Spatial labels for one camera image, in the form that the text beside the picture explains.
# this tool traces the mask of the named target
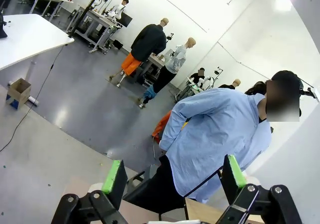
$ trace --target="orange garment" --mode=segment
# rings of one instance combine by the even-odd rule
[[[170,118],[170,115],[171,115],[171,111],[169,111],[161,120],[160,122],[158,122],[158,124],[156,125],[153,133],[152,133],[152,136],[154,137],[155,141],[157,143],[160,142],[160,137],[159,137],[159,133],[165,129],[168,121],[169,121],[169,118]],[[185,127],[185,125],[187,124],[188,122],[185,122],[181,128],[181,130]]]
[[[136,60],[131,53],[123,61],[121,68],[124,70],[124,73],[128,76],[132,74],[133,71],[141,64],[141,61]]]

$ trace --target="gray floor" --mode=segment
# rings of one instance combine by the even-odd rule
[[[28,13],[27,4],[11,0],[6,14]],[[62,9],[54,24],[66,26],[68,14]],[[36,97],[60,49],[41,54],[31,76],[31,95]],[[125,54],[110,50],[88,53],[86,42],[75,38],[58,56],[33,108],[51,123],[112,159],[123,159],[127,167],[141,171],[155,162],[151,133],[157,122],[174,106],[169,87],[165,87],[144,110],[135,99],[145,90],[130,80],[118,89],[105,78],[120,68]],[[6,86],[27,73],[30,60],[0,71],[0,84]]]

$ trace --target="bolt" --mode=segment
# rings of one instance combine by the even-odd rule
[[[254,192],[255,191],[255,187],[254,186],[248,186],[248,191],[249,192]]]
[[[280,187],[276,187],[274,190],[278,194],[282,192],[282,189]]]

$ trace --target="cardboard box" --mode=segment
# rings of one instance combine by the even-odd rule
[[[30,91],[31,84],[20,78],[10,85],[6,94],[6,103],[18,110],[29,99]]]

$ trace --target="person in white shirt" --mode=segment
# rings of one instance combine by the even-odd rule
[[[174,52],[174,56],[163,66],[156,82],[151,85],[143,94],[143,102],[139,108],[145,108],[146,104],[154,99],[157,93],[160,92],[178,73],[179,69],[186,61],[186,52],[188,48],[195,46],[196,41],[194,38],[189,38],[184,45],[178,45]]]
[[[109,14],[109,16],[112,16],[111,18],[115,17],[121,17],[122,12],[124,11],[126,5],[129,3],[129,0],[122,0],[121,4],[113,6],[109,11],[106,10],[106,8],[102,11],[102,15]],[[101,29],[98,32],[98,35],[101,36],[103,32],[105,31],[106,27],[102,26]]]

